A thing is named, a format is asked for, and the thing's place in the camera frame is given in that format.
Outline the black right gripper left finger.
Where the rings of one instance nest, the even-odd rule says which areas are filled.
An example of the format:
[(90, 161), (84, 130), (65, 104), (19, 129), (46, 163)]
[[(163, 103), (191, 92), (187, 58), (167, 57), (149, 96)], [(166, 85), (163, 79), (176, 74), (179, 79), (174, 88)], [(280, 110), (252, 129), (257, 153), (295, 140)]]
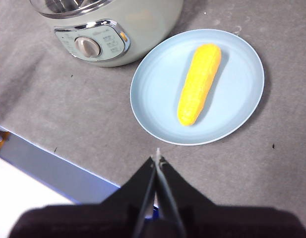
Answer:
[(145, 238), (147, 207), (153, 199), (152, 158), (101, 203), (53, 205), (24, 212), (11, 238)]

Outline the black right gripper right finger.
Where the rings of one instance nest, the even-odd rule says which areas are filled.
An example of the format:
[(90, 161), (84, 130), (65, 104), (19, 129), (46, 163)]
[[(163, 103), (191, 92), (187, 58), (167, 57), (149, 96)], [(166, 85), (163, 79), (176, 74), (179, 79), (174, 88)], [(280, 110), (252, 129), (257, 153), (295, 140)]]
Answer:
[(156, 151), (160, 217), (185, 238), (305, 238), (294, 214), (271, 207), (218, 205), (191, 186)]

